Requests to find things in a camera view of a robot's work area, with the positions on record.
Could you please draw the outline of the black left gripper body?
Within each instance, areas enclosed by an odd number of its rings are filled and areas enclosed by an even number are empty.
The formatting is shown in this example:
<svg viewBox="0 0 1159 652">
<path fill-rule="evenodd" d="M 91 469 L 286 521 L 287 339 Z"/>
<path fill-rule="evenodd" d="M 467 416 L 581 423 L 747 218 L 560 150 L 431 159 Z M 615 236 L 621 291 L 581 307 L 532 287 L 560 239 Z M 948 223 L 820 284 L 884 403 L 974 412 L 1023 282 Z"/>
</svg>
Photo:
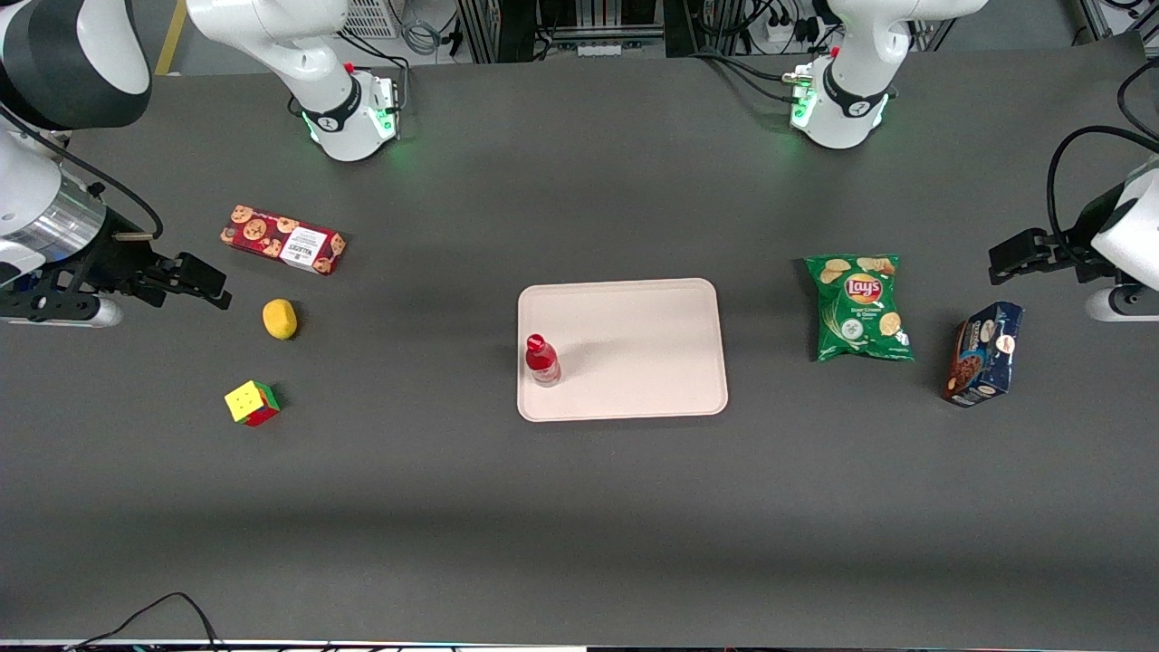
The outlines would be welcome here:
<svg viewBox="0 0 1159 652">
<path fill-rule="evenodd" d="M 1056 241 L 1056 259 L 1064 265 L 1076 268 L 1080 283 L 1092 283 L 1098 278 L 1114 278 L 1121 283 L 1125 273 L 1118 271 L 1116 264 L 1106 259 L 1096 251 L 1093 239 L 1109 222 L 1117 208 L 1118 198 L 1125 186 L 1111 186 L 1105 195 L 1088 202 L 1080 211 L 1076 224 L 1060 228 L 1058 221 L 1056 191 L 1049 189 L 1049 225 Z"/>
</svg>

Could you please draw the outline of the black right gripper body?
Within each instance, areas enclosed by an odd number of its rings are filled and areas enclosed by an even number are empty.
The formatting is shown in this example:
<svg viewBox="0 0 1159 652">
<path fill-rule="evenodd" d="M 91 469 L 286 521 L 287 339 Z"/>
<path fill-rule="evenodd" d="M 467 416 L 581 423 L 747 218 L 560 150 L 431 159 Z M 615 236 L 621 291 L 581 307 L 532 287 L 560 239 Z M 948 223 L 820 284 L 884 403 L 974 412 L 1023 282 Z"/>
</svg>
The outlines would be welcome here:
<svg viewBox="0 0 1159 652">
<path fill-rule="evenodd" d="M 96 314 L 100 294 L 119 293 L 161 308 L 177 294 L 168 285 L 173 259 L 154 252 L 146 241 L 115 239 L 139 227 L 112 208 L 105 210 L 96 239 L 80 252 L 43 264 L 3 285 L 2 314 Z"/>
</svg>

